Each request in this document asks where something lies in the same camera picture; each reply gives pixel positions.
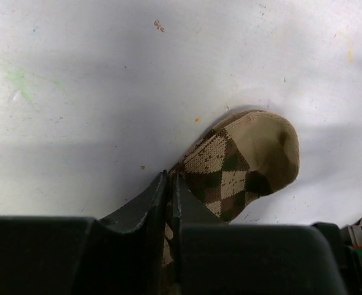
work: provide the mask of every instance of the fabric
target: fabric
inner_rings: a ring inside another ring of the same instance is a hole
[[[181,174],[192,193],[216,216],[230,222],[252,201],[283,189],[299,171],[294,127],[262,110],[232,114],[216,124],[171,170]],[[171,202],[163,254],[163,294],[170,294]]]

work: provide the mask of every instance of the white surface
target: white surface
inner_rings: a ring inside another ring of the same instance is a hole
[[[301,172],[238,222],[361,217],[362,1],[0,1],[0,214],[104,216],[251,104]]]

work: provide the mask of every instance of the brown speck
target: brown speck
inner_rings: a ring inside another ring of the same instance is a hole
[[[155,27],[158,29],[158,30],[160,30],[161,32],[163,32],[164,33],[164,28],[162,27],[162,25],[160,24],[160,22],[159,22],[159,20],[156,20],[155,22],[154,22],[154,25],[155,25]]]

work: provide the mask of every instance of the checkered pattern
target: checkered pattern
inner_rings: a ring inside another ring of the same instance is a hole
[[[169,175],[183,175],[191,192],[216,216],[223,221],[233,220],[253,200],[271,194],[269,180],[258,171],[252,171],[247,159],[241,154],[228,129],[242,128],[248,120],[245,116],[264,116],[285,120],[260,110],[246,111],[225,118],[213,127],[184,157]],[[294,144],[298,153],[295,135]],[[162,291],[167,294],[173,274],[173,260],[170,257],[172,231],[172,204],[167,206],[166,241],[163,255]]]

